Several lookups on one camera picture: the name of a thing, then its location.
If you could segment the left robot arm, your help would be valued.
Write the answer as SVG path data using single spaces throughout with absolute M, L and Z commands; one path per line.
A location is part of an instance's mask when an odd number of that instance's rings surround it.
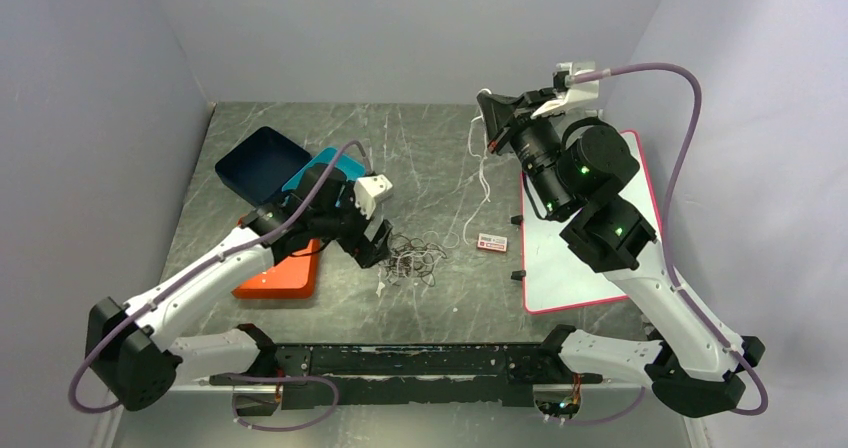
M 219 335 L 186 338 L 184 330 L 214 303 L 313 240 L 336 243 L 361 268 L 388 256 L 392 225 L 366 231 L 392 182 L 367 173 L 351 180 L 320 163 L 299 185 L 242 217 L 198 260 L 124 303 L 106 297 L 89 311 L 85 368 L 128 411 L 145 409 L 177 381 L 238 373 L 261 384 L 277 368 L 273 341 L 252 324 Z

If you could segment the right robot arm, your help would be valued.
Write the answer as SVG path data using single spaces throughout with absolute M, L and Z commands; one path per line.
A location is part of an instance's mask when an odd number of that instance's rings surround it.
M 545 340 L 542 374 L 634 383 L 689 418 L 740 413 L 741 373 L 755 370 L 763 342 L 719 323 L 669 263 L 652 222 L 624 198 L 640 164 L 623 135 L 596 117 L 556 132 L 541 113 L 555 97 L 550 88 L 517 97 L 479 91 L 487 148 L 517 156 L 543 206 L 539 219 L 559 223 L 573 255 L 626 294 L 659 336 L 636 342 L 559 327 Z

